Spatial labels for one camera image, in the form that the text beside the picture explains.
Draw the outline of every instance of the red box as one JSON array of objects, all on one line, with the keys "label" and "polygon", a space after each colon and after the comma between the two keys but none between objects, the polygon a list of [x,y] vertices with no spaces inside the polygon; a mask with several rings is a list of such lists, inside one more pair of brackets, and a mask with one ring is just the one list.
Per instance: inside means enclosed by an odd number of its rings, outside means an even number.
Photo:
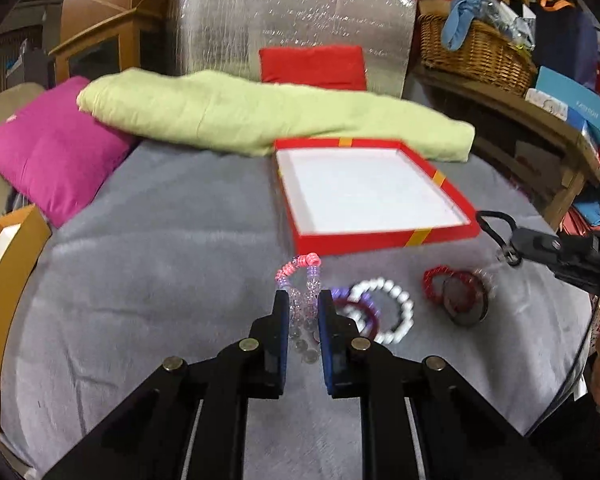
[{"label": "red box", "polygon": [[[443,173],[399,141],[279,139],[274,147],[299,254],[410,247],[473,238],[480,232],[469,201]],[[431,224],[422,224],[429,220]],[[341,230],[335,227],[340,222]],[[414,227],[401,228],[407,224]]]}]

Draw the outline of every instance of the orange strap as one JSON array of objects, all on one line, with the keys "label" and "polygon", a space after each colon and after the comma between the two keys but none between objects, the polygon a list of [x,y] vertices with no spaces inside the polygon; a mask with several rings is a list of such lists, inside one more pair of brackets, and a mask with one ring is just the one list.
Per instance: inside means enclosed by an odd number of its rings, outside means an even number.
[{"label": "orange strap", "polygon": [[565,7],[574,7],[575,8],[575,5],[573,5],[571,2],[568,2],[567,0],[558,0],[552,6],[548,6],[547,5],[548,2],[549,2],[549,0],[540,0],[540,6],[544,10],[548,10],[549,12],[554,12],[554,10],[564,9]]}]

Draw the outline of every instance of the wicker basket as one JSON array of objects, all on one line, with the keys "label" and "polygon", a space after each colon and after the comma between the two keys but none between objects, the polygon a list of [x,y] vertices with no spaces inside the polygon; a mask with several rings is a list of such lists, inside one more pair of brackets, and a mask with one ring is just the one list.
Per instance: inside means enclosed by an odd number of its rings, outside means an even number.
[{"label": "wicker basket", "polygon": [[474,20],[460,49],[451,52],[440,42],[446,16],[424,14],[419,21],[422,61],[429,68],[453,72],[520,96],[538,73],[528,55],[483,22]]}]

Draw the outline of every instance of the pink cloth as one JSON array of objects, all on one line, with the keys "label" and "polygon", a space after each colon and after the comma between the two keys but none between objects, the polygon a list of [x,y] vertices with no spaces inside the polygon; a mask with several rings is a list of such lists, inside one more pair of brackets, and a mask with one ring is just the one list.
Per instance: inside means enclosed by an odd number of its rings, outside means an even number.
[{"label": "pink cloth", "polygon": [[0,174],[56,228],[91,203],[135,143],[78,110],[88,83],[71,78],[0,126]]}]

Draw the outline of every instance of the gray bed sheet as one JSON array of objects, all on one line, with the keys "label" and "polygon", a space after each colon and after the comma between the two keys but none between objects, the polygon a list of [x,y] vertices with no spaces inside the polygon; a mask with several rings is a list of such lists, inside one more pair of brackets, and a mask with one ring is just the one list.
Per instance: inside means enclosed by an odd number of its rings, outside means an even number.
[{"label": "gray bed sheet", "polygon": [[[526,198],[475,156],[437,164],[476,208],[549,232]],[[27,283],[2,369],[4,439],[48,470],[163,358],[211,358],[270,312],[274,273],[293,255],[269,158],[143,142],[87,209],[55,232]],[[453,325],[426,303],[425,270],[490,270],[498,286],[482,324]],[[417,248],[326,257],[324,286],[384,276],[415,300],[395,354],[447,359],[519,431],[547,409],[576,359],[587,295],[525,262],[509,269],[486,235]],[[393,322],[382,304],[382,325]],[[586,352],[579,357],[578,368]],[[331,400],[320,364],[289,353],[285,395],[250,402],[246,480],[362,476],[360,410]]]}]

